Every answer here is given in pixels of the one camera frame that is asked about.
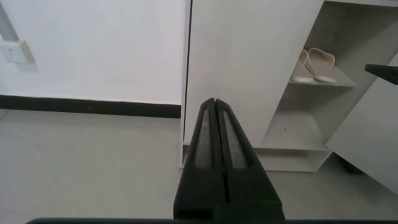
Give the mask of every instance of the cabinet panel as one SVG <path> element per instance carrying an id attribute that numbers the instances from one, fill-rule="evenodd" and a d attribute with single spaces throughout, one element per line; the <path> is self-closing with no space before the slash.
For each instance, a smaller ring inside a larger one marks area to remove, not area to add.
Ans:
<path id="1" fill-rule="evenodd" d="M 233 109 L 254 147 L 267 127 L 323 1 L 194 0 L 184 142 L 202 102 Z"/>
<path id="2" fill-rule="evenodd" d="M 398 194 L 397 96 L 398 86 L 377 78 L 326 146 Z"/>

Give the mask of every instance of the wall outlet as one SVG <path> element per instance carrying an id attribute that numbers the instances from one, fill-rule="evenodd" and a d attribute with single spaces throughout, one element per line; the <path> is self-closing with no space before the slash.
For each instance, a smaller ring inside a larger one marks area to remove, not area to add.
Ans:
<path id="1" fill-rule="evenodd" d="M 0 51 L 8 62 L 14 63 L 31 63 L 34 62 L 32 53 L 30 52 L 26 41 L 19 40 L 0 41 Z"/>

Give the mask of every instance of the shoe shelf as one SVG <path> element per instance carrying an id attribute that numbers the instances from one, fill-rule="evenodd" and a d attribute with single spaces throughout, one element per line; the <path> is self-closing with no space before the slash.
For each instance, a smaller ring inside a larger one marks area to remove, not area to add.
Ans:
<path id="1" fill-rule="evenodd" d="M 341 86 L 341 87 L 356 86 L 355 82 L 352 79 L 350 79 L 350 77 L 347 76 L 347 74 L 345 74 L 342 70 L 340 70 L 336 65 L 333 66 L 332 71 L 336 75 L 336 83 L 322 82 L 322 81 L 317 81 L 315 79 L 310 83 L 296 82 L 294 80 L 289 80 L 289 83 L 294 83 L 298 85 L 323 85 L 323 86 Z"/>
<path id="2" fill-rule="evenodd" d="M 364 71 L 365 64 L 386 64 L 396 54 L 389 46 L 396 46 L 397 25 L 388 21 L 396 21 L 397 10 L 324 2 L 304 49 L 335 57 L 336 82 L 289 80 L 261 145 L 255 146 L 265 170 L 316 172 L 324 163 L 331 154 L 327 141 L 376 79 Z M 294 72 L 308 72 L 297 64 Z"/>

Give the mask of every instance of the tiled floor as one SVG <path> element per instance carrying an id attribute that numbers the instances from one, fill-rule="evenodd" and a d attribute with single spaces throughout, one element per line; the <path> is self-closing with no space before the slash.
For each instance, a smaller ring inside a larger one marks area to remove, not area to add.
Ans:
<path id="1" fill-rule="evenodd" d="M 0 110 L 0 224 L 35 217 L 172 218 L 180 121 Z M 398 196 L 334 160 L 269 172 L 288 219 L 396 219 Z"/>

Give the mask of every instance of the slipper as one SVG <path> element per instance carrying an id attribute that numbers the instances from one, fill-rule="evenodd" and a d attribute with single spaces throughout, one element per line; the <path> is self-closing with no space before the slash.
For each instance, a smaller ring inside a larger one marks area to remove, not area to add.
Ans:
<path id="1" fill-rule="evenodd" d="M 305 68 L 305 63 L 308 60 L 308 52 L 306 50 L 302 50 L 300 57 L 297 60 L 296 67 L 294 67 L 291 80 L 299 82 L 299 83 L 311 83 L 313 82 L 313 76 L 311 73 Z"/>
<path id="2" fill-rule="evenodd" d="M 332 71 L 334 64 L 335 56 L 332 54 L 318 48 L 312 48 L 308 51 L 308 60 L 305 66 L 316 80 L 336 83 L 336 75 Z"/>

